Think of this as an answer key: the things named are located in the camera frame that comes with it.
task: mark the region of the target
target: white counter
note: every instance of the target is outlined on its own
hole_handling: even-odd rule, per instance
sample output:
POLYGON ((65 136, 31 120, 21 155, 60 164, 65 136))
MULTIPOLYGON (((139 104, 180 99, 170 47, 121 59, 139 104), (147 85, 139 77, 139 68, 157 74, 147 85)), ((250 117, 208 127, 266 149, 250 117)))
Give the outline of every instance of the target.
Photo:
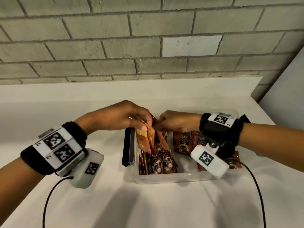
MULTIPOLYGON (((51 126, 125 98, 152 113, 234 108, 253 123, 273 124, 250 97, 260 78, 233 79, 0 87, 0 167, 51 126)), ((75 189, 64 181, 55 189, 46 227, 263 227, 259 195, 249 173, 213 181, 130 183, 121 165, 123 141, 124 130, 89 136, 87 147, 104 154, 105 160, 89 188, 75 189)), ((267 226, 304 227, 304 174, 241 147, 237 150, 260 186, 267 226)), ((55 175, 45 177, 2 227, 41 227, 45 200, 58 180, 55 175)))

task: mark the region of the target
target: black cable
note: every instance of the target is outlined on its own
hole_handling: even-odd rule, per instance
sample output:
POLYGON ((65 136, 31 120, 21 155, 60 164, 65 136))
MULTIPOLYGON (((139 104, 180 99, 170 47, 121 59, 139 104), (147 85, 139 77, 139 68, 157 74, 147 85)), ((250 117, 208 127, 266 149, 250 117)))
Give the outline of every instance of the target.
POLYGON ((255 185, 257 186, 257 191, 259 192, 260 199, 261 199, 261 206, 262 206, 262 213, 263 213, 264 228, 266 228, 266 217, 265 217, 264 203, 263 203, 263 198, 262 198, 262 194, 261 194, 259 185, 257 184, 256 179, 255 179, 255 177, 253 176, 253 173, 249 170, 249 168, 248 168, 243 162, 240 162, 240 163, 249 171, 249 173, 251 174, 251 176, 252 176, 252 178, 253 178, 253 180, 254 180, 254 182, 255 182, 255 185))
POLYGON ((49 199, 51 197, 51 194, 53 193, 54 189, 56 188, 56 186, 59 185, 59 183, 61 183, 62 181, 66 180, 66 179, 73 179, 74 177, 65 177, 63 179, 61 179, 59 182, 57 182, 54 187, 52 188, 51 192, 49 193, 49 196, 47 198, 47 201, 45 202, 45 206, 44 206, 44 210, 43 210, 43 217, 42 217, 42 228, 45 228, 45 214, 47 212, 47 205, 49 203, 49 199))

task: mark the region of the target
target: white countertop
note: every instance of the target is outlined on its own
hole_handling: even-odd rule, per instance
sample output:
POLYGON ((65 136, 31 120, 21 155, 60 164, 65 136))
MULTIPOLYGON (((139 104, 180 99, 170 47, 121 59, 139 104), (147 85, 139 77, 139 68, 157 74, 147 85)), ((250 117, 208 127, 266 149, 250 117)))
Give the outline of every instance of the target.
MULTIPOLYGON (((227 96, 225 92, 219 95, 219 91, 215 91, 213 94, 209 92, 209 95, 202 93, 207 97, 199 98, 188 87, 182 95, 178 92, 170 95, 163 91, 162 99, 143 100, 146 97, 140 99, 124 94, 121 100, 131 99, 149 108, 152 113, 161 113, 166 109, 196 111, 234 108, 240 115, 246 114, 253 123, 273 124, 250 97, 258 79, 251 78, 250 82, 248 78, 238 79, 245 82, 245 88, 242 87, 241 93, 236 86, 231 86, 235 94, 229 97, 224 97, 227 96)), ((55 86, 57 84, 51 85, 54 89, 60 88, 55 86)), ((41 102, 41 96, 34 99, 35 93, 31 91, 43 85, 28 86, 32 86, 33 90, 20 89, 19 98, 16 94, 14 99, 9 100, 0 97, 0 167, 17 158, 31 139, 49 127, 63 124, 119 99, 117 95, 117 98, 102 101, 93 96, 87 101, 77 101, 77 98, 66 99, 65 95, 61 99, 49 98, 41 102), (24 100, 26 94, 32 95, 27 101, 24 100)), ((0 88, 0 93, 13 90, 18 88, 0 88)), ((126 178, 126 168, 121 165, 123 141, 124 130, 99 131, 89 136, 87 147, 104 154, 105 160, 89 188, 75 189, 68 181, 57 186, 48 204, 46 227, 263 227, 260 198, 248 172, 213 181, 147 185, 130 183, 126 178)), ((260 186, 267 226, 304 227, 304 174, 268 158, 258 157, 247 149, 238 147, 237 150, 240 151, 241 161, 251 169, 260 186)), ((58 176, 46 176, 2 227, 41 227, 45 200, 58 180, 58 176)))

